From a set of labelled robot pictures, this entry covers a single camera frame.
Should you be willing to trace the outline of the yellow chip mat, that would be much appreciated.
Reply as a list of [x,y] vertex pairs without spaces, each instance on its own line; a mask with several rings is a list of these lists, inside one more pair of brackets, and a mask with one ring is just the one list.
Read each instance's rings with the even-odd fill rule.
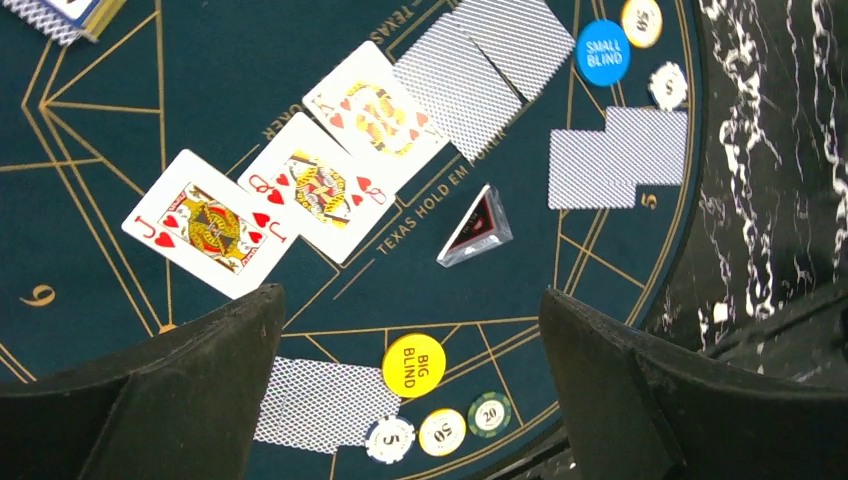
[[460,412],[441,408],[422,421],[418,441],[426,454],[441,457],[455,452],[464,442],[466,432],[466,420]]
[[655,0],[628,0],[621,10],[620,25],[629,42],[642,49],[652,47],[663,31],[663,15]]

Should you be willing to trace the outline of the king of hearts card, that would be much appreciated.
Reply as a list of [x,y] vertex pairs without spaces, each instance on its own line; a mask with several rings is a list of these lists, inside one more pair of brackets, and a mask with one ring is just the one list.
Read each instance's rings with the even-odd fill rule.
[[447,135],[365,41],[302,104],[378,184],[396,193],[448,143]]

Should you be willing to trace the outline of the green chip mat bottom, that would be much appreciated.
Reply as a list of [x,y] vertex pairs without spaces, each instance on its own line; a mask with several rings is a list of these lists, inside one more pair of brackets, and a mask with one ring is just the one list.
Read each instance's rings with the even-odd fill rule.
[[469,406],[466,415],[468,428],[478,437],[496,437],[508,427],[512,413],[512,404],[505,394],[484,392]]

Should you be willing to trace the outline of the white chip mat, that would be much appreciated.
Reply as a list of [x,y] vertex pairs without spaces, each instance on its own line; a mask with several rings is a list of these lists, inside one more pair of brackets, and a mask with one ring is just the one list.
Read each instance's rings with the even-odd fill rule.
[[402,416],[387,415],[369,428],[365,437],[367,455],[382,464],[401,461],[416,441],[414,425]]
[[648,90],[656,106],[672,111],[683,104],[688,96],[688,85],[681,67],[667,61],[649,78]]

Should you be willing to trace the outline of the yellow chip mat bottom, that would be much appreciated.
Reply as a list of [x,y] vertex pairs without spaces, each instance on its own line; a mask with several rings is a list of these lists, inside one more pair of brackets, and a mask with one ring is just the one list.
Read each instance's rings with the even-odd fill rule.
[[464,442],[466,432],[466,420],[460,412],[441,408],[422,421],[418,441],[426,454],[441,457],[455,452]]

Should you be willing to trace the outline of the blue dealer button disc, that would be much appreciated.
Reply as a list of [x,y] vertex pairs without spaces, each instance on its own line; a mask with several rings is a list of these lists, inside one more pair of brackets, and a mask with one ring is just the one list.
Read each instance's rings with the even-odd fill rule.
[[629,69],[630,43],[617,23],[595,20],[579,34],[575,57],[577,71],[586,82],[609,87],[619,82]]

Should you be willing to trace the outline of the queen of hearts card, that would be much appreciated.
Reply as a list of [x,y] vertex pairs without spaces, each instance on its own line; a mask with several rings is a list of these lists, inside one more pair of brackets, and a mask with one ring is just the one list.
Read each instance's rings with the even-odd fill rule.
[[306,114],[289,120],[237,183],[327,257],[344,263],[395,196]]

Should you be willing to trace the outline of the jack of hearts card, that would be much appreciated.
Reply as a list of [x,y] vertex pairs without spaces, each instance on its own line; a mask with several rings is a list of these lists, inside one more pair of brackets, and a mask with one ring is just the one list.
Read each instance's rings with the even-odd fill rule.
[[292,220],[189,149],[121,229],[231,299],[258,288],[300,234]]

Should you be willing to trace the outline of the white chip mat bottom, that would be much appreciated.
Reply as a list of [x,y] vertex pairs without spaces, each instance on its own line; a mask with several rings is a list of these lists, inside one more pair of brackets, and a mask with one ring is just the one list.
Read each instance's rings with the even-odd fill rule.
[[414,425],[402,416],[387,415],[369,428],[365,437],[367,455],[382,464],[401,461],[416,441]]

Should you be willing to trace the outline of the yellow dealer button disc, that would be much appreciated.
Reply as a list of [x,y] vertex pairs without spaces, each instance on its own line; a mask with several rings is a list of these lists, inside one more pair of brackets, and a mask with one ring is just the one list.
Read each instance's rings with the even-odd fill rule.
[[436,388],[446,365],[447,356],[438,340],[423,333],[410,333],[388,347],[381,371],[393,393],[402,398],[418,398]]

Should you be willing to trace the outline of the blue backed card mat bottom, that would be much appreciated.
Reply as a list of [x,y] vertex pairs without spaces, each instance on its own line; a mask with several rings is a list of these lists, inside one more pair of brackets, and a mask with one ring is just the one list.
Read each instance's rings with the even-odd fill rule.
[[376,367],[277,356],[253,439],[333,454],[363,446],[372,424],[400,403]]

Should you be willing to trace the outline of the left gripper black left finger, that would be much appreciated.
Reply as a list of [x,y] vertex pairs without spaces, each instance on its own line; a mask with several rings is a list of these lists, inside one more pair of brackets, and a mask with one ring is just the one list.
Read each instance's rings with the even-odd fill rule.
[[239,479],[285,316],[264,285],[142,344],[1,388],[5,479]]

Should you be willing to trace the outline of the playing card deck box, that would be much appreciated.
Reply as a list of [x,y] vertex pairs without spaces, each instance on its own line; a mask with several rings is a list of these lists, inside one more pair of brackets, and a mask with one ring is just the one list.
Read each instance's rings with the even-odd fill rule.
[[60,46],[98,43],[126,0],[2,0],[2,6]]

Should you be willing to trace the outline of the blue backed card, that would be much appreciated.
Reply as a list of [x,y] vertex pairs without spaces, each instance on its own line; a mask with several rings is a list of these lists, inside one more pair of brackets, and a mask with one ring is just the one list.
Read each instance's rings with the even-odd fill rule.
[[547,205],[552,210],[628,209],[636,187],[617,178],[619,156],[604,131],[554,129]]

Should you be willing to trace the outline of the red card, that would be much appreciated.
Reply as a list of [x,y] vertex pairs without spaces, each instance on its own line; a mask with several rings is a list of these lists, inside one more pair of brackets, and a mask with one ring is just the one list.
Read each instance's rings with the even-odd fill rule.
[[498,190],[485,184],[439,252],[445,268],[467,261],[514,238]]

